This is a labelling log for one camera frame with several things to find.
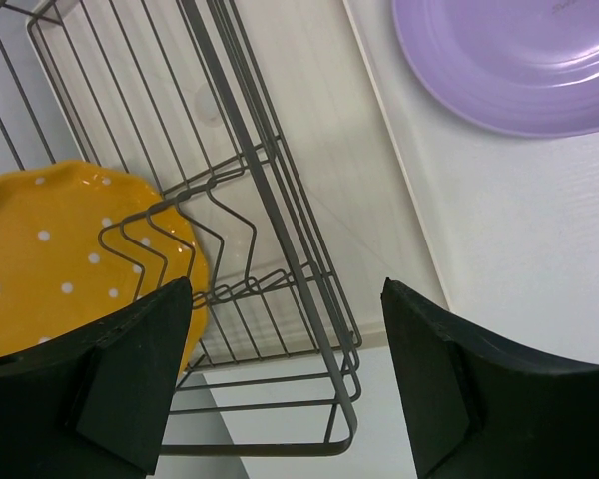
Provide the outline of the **yellow polka dot plate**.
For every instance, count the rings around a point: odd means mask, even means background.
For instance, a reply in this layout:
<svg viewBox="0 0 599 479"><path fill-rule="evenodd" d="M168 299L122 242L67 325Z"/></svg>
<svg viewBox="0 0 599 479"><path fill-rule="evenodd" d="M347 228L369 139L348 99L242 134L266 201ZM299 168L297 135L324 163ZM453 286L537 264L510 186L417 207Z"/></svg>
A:
<svg viewBox="0 0 599 479"><path fill-rule="evenodd" d="M144 179L83 161L0 176L0 357L115 312L187 277L184 353L208 321L209 265L174 207Z"/></svg>

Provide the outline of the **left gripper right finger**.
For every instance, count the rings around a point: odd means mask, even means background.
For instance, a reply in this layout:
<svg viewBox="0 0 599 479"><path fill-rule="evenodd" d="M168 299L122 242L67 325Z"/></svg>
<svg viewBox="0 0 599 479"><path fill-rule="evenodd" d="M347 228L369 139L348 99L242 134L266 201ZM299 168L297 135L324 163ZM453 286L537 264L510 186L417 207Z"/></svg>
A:
<svg viewBox="0 0 599 479"><path fill-rule="evenodd" d="M420 478L599 478L599 365L491 332L387 280L381 305Z"/></svg>

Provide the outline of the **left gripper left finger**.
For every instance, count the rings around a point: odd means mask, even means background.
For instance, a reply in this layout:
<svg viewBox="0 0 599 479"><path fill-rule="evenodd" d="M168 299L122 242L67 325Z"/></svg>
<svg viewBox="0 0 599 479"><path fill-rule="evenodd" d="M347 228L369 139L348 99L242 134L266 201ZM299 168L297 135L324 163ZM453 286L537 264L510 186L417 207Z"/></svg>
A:
<svg viewBox="0 0 599 479"><path fill-rule="evenodd" d="M0 357L0 478L154 474L192 309L181 277Z"/></svg>

